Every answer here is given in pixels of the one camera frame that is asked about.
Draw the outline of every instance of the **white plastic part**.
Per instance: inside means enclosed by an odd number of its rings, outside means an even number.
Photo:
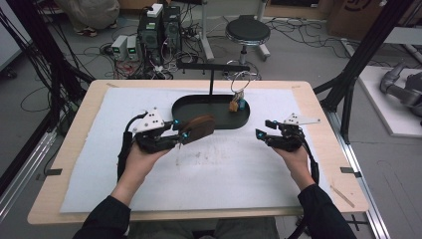
[[[140,123],[136,128],[133,129],[134,132],[143,132],[164,126],[164,120],[159,114],[157,109],[149,111],[148,114],[141,119]]]
[[[301,125],[301,124],[310,124],[310,123],[318,123],[320,119],[318,118],[307,118],[303,116],[296,115],[295,113],[291,114],[287,117],[283,123],[291,124],[291,125]]]

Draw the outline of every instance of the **black tape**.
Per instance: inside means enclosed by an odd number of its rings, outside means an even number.
[[[353,171],[351,167],[341,167],[340,170],[342,173],[353,173],[355,177],[362,177],[362,173]]]
[[[49,169],[46,172],[47,176],[55,176],[55,175],[60,175],[60,174],[62,174],[61,168]]]

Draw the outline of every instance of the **gray floor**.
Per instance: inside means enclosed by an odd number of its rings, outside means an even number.
[[[110,79],[111,76],[108,74],[112,71],[110,63],[103,57],[95,58],[90,54],[84,55],[84,51],[85,53],[97,53],[97,50],[91,47],[110,43],[120,34],[135,33],[135,19],[130,16],[120,16],[118,22],[123,28],[100,31],[97,37],[91,39],[75,35],[66,20],[59,20],[59,22],[62,23],[72,48],[80,54],[79,57],[86,64],[87,69],[97,79]],[[209,29],[224,21],[222,18],[210,20]],[[318,22],[318,24],[321,25],[321,29],[309,26],[308,32],[312,35],[319,34],[321,39],[329,37],[325,33],[324,23]],[[224,36],[222,29],[224,29],[224,25],[219,25],[211,35]],[[301,39],[298,30],[286,34],[297,40]],[[306,36],[307,41],[315,39]],[[316,87],[337,76],[348,61],[344,48],[339,43],[328,43],[333,46],[338,55],[344,58],[336,56],[332,48],[310,47],[294,42],[286,35],[273,30],[271,39],[267,43],[272,54],[268,61],[262,62],[261,57],[254,50],[249,51],[248,60],[258,66],[263,80],[306,81]],[[214,63],[224,64],[228,60],[238,58],[239,45],[224,38],[211,38],[210,44],[216,58]],[[389,45],[383,46],[374,59],[385,63],[371,62],[373,65],[386,66],[386,63],[394,65],[405,59],[410,66],[418,66],[418,63],[407,54]],[[35,71],[25,57],[17,59],[12,67],[18,72],[18,78],[15,80],[2,78],[0,81],[0,101],[3,110],[0,118],[0,130],[4,135],[0,139],[0,173],[4,172],[46,113],[27,113],[20,108],[21,101],[32,91],[41,88],[42,84],[36,80]],[[207,80],[209,73],[203,76],[201,71],[186,71],[186,74],[183,75],[179,71],[174,74],[174,79]],[[217,73],[216,79],[222,80],[223,78]],[[23,106],[32,111],[41,110],[47,106],[46,98],[46,91],[41,90],[30,96]],[[422,140],[390,136],[359,84],[356,84],[353,98],[350,140],[391,238],[420,237],[422,235],[420,227],[422,225],[422,206],[418,202],[422,199],[422,193],[416,188],[418,188],[418,179],[422,174],[420,164]],[[42,172],[44,164],[52,154],[53,151],[49,152],[36,174]],[[28,224],[26,217],[42,183],[34,176],[25,187],[5,220],[0,224],[2,238],[71,238],[81,227],[81,224],[56,226]],[[351,215],[344,216],[346,220],[351,220]],[[365,220],[361,214],[354,216],[356,220]],[[277,223],[281,237],[284,238],[294,230],[295,218],[279,217]],[[358,231],[354,225],[352,228],[358,238],[372,238],[368,226],[359,225]]]

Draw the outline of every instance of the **black shirt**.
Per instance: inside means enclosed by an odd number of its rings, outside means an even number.
[[[316,184],[298,196],[313,239],[356,238],[329,196]],[[88,216],[74,239],[121,238],[129,224],[130,209],[108,196]]]

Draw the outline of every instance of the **white board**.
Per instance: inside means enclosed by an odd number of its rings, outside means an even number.
[[[412,114],[397,98],[386,95],[379,89],[382,77],[390,70],[391,68],[366,67],[360,74],[360,82],[391,135],[422,137],[422,118]],[[395,85],[404,88],[407,77],[419,72],[421,70],[404,69]]]
[[[158,107],[164,120],[172,120],[171,106],[177,99],[207,93],[205,89],[109,89],[76,162],[61,212],[90,212],[111,193],[122,133],[130,119]],[[291,113],[300,113],[292,91],[247,89],[245,100],[251,108],[247,124],[238,129],[215,130],[180,149],[172,149],[155,163],[132,200],[132,210],[299,206],[300,191],[283,160],[255,138],[255,128],[280,134],[265,127],[265,120],[283,120]],[[314,150],[305,128],[304,133]],[[320,177],[322,189],[329,192],[322,171]]]

